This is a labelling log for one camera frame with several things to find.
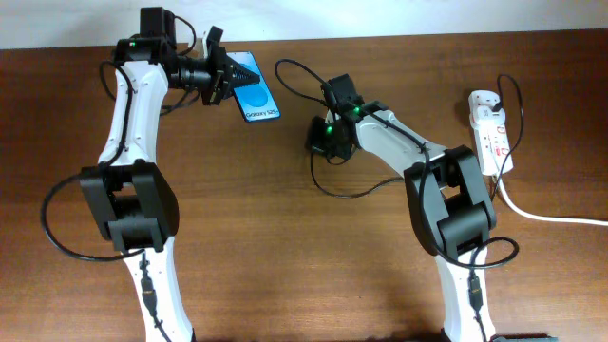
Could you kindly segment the blue Galaxy smartphone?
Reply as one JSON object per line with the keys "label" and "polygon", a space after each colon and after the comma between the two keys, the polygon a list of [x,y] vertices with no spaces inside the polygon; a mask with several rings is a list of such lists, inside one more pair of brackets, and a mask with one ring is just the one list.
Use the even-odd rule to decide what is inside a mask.
{"label": "blue Galaxy smartphone", "polygon": [[229,52],[228,55],[243,67],[253,71],[260,79],[255,85],[235,89],[235,98],[243,120],[247,124],[253,124],[279,119],[280,111],[253,53],[239,51]]}

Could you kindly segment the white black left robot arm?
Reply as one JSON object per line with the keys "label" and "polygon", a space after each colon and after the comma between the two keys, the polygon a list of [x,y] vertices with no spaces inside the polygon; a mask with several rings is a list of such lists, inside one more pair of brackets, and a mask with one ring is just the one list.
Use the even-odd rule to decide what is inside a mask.
{"label": "white black left robot arm", "polygon": [[219,105],[261,78],[231,58],[213,27],[206,55],[177,50],[178,16],[162,7],[140,11],[140,30],[112,54],[116,88],[110,132],[97,165],[83,169],[81,189],[102,237],[133,279],[148,341],[193,341],[175,268],[180,209],[157,165],[162,102],[171,89],[195,91]]}

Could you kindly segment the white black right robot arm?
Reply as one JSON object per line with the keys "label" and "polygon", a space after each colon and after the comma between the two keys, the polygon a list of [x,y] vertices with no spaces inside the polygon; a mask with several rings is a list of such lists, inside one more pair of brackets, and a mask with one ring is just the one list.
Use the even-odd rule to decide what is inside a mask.
{"label": "white black right robot arm", "polygon": [[344,161],[368,152],[405,185],[411,226],[436,262],[445,305],[445,341],[490,341],[496,335],[486,306],[486,260],[496,214],[481,170],[466,146],[430,142],[384,104],[366,102],[347,74],[320,84],[325,117],[315,117],[308,146]]}

